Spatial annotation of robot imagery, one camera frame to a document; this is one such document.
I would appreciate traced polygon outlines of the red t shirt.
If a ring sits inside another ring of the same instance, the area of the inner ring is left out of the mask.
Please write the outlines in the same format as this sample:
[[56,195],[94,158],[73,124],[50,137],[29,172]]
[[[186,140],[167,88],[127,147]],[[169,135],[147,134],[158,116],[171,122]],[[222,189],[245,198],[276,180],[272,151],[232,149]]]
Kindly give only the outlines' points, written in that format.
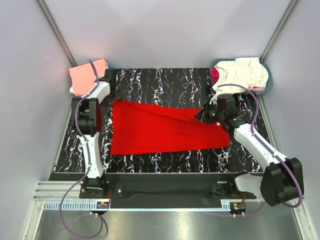
[[118,100],[113,104],[112,155],[220,149],[230,145],[221,126],[195,119],[198,108]]

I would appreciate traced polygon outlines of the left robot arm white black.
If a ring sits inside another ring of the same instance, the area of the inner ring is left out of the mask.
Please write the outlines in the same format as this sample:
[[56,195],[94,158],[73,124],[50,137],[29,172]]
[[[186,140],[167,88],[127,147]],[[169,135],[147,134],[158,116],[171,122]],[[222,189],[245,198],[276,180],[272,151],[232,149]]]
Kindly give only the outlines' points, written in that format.
[[85,163],[81,187],[84,192],[91,192],[97,198],[103,198],[108,193],[99,147],[99,135],[103,127],[101,103],[107,100],[111,105],[122,98],[116,75],[114,69],[107,68],[104,76],[94,81],[87,93],[73,97],[71,102],[72,126],[79,135]]

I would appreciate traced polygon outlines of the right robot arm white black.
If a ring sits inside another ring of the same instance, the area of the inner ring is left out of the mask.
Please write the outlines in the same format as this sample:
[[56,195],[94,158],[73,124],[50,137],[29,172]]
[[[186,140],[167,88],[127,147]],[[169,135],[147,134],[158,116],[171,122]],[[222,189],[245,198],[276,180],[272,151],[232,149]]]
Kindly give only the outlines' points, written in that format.
[[255,129],[253,121],[240,113],[231,94],[221,94],[217,103],[207,101],[195,119],[205,124],[220,124],[235,141],[245,147],[263,169],[263,175],[241,173],[227,185],[228,195],[239,198],[244,192],[261,196],[269,206],[302,204],[304,180],[302,163],[288,158],[265,140]]

